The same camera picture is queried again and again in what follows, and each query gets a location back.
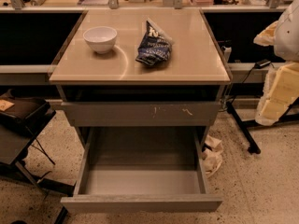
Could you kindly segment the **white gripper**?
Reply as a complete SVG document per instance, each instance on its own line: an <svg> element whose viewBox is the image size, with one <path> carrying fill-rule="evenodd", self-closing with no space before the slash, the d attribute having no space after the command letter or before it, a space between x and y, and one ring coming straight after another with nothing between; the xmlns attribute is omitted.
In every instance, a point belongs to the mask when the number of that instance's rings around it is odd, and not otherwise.
<svg viewBox="0 0 299 224"><path fill-rule="evenodd" d="M277 21L272 22L254 37L253 43L263 47L274 46L277 25ZM270 68L265 77L255 121L263 126L273 125L298 97L299 63L287 63L279 69Z"/></svg>

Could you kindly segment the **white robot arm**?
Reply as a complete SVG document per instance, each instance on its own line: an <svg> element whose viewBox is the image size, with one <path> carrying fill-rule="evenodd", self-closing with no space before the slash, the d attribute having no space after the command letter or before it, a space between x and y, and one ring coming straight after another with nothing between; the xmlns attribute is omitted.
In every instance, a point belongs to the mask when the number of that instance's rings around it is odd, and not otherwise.
<svg viewBox="0 0 299 224"><path fill-rule="evenodd" d="M279 19L256 35L253 42L273 46L275 55L286 61L266 75L256 110L255 121L271 126L299 97L299 0L293 0Z"/></svg>

